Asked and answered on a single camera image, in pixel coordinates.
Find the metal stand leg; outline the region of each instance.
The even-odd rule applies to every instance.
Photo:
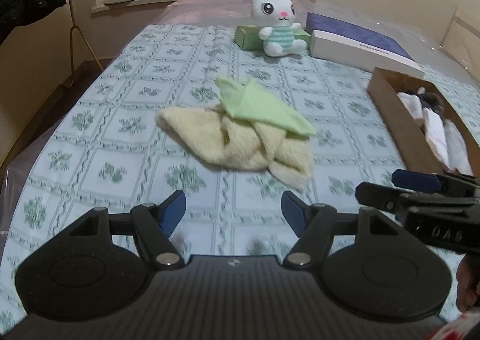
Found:
[[[80,27],[78,27],[77,25],[77,22],[75,20],[75,14],[74,14],[74,8],[71,4],[71,0],[68,0],[68,5],[70,7],[70,15],[71,15],[71,23],[72,23],[72,26],[71,26],[71,29],[70,29],[70,67],[71,67],[71,73],[73,74],[74,73],[74,70],[75,70],[75,62],[74,62],[74,29],[77,29],[78,32],[80,33],[80,36],[82,37],[83,41],[85,42],[88,50],[90,51],[90,53],[92,54],[92,57],[93,59],[95,60],[95,62],[97,63],[98,67],[100,68],[101,71],[103,71],[103,67],[102,67],[102,64],[100,63],[100,61],[98,60],[97,56],[95,55],[95,53],[93,52],[92,50],[92,47],[90,46],[90,43],[88,43],[85,35],[83,34],[83,31],[80,29]],[[74,79],[72,78],[71,80],[71,84],[66,86],[67,88],[71,87],[73,85],[73,81]]]

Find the patterned tablecloth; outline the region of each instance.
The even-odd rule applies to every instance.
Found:
[[[425,67],[480,138],[480,96],[469,85]],[[269,173],[203,165],[154,122],[167,105],[218,102],[216,76],[255,78],[306,116],[318,130],[315,172],[304,201],[357,212],[354,189],[364,180],[391,185],[403,166],[365,87],[370,73],[304,56],[266,57],[242,51],[223,27],[147,26],[85,92],[37,159],[18,202],[0,267],[0,330],[25,312],[14,288],[18,264],[94,206],[126,212],[187,195],[172,241],[185,258],[203,254],[277,254],[296,236],[281,216],[286,189]],[[337,238],[334,249],[352,242]],[[134,250],[130,238],[115,243]],[[459,256],[437,250],[455,271]],[[455,317],[455,292],[443,314]]]

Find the stuffed bunny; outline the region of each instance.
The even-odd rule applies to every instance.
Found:
[[[307,43],[294,39],[293,33],[300,29],[295,23],[295,9],[291,0],[251,0],[251,16],[262,29],[258,37],[263,40],[263,50],[270,57],[299,54]]]

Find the ribbed black surface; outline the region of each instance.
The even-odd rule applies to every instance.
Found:
[[[232,266],[233,260],[239,260]],[[196,256],[158,273],[141,298],[109,317],[56,323],[31,315],[7,340],[425,340],[437,317],[388,324],[343,311],[308,273],[274,257]]]

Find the striped shirt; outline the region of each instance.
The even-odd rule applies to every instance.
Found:
[[[266,43],[278,43],[283,50],[289,50],[293,43],[292,27],[273,27],[272,36],[264,41],[263,45]]]

